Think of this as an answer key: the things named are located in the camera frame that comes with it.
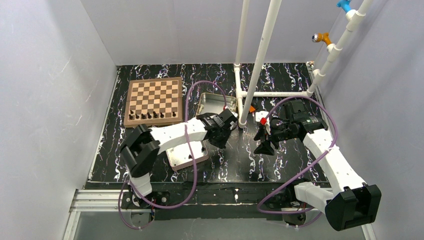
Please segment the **chessboard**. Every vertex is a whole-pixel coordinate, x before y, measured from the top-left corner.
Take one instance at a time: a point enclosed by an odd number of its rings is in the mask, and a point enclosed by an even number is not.
[[[129,82],[123,125],[163,126],[183,121],[181,77],[132,80]]]

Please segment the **gray floor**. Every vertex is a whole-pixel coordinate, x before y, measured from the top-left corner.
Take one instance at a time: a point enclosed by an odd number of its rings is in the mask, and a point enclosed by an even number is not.
[[[124,213],[129,219],[129,212]],[[117,212],[82,212],[76,240],[364,240],[361,227],[335,231],[325,216],[296,230],[281,221],[257,218],[155,221],[139,231],[126,227]]]

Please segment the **blue faucet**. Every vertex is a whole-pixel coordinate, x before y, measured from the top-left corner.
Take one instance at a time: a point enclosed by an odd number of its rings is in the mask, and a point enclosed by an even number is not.
[[[348,13],[350,10],[352,10],[351,6],[349,6],[350,3],[351,0],[340,0],[337,3],[337,7],[342,8],[346,13]]]

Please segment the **black marble table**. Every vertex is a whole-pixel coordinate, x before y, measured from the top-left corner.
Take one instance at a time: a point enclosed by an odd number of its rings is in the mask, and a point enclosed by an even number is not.
[[[253,64],[241,66],[241,85],[247,90]],[[123,113],[130,80],[172,78],[183,79],[183,99],[190,86],[201,80],[217,83],[228,96],[235,96],[235,75],[232,64],[178,64],[178,65],[125,65],[118,67],[116,86],[108,109],[106,124],[98,146],[95,164],[91,170],[91,183],[121,183],[128,173],[119,157],[119,146],[132,128],[124,127]],[[268,63],[262,72],[256,87],[261,92],[299,92],[311,84],[307,67],[304,63]],[[197,109],[201,93],[217,93],[211,84],[201,85],[193,91],[189,102],[189,116],[192,118]],[[270,110],[281,98],[255,97],[259,111]],[[308,101],[308,109],[320,114],[318,107]],[[209,159],[198,164],[198,181],[205,183],[240,183],[240,182],[286,182],[300,170],[309,165],[314,157],[299,139],[292,139],[280,144],[276,156],[255,155],[257,142],[253,141],[258,128],[249,114],[244,129],[232,132],[226,149],[217,149],[207,143]],[[317,165],[306,175],[312,181],[326,181],[321,168]],[[165,152],[161,153],[153,166],[152,182],[193,181],[193,168],[187,167],[173,171]]]

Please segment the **white wall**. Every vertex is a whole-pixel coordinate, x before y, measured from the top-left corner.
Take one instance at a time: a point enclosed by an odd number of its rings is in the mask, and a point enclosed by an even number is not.
[[[116,65],[233,63],[242,0],[81,0]],[[337,1],[283,0],[266,62],[306,62],[331,29]],[[242,63],[255,62],[270,0],[252,0]]]
[[[0,3],[0,239],[63,237],[116,67],[79,0]]]
[[[358,9],[361,1],[352,1]],[[340,15],[330,31],[338,40]],[[341,152],[382,192],[377,239],[423,239],[424,2],[374,0],[321,86]],[[323,49],[316,67],[322,67]]]

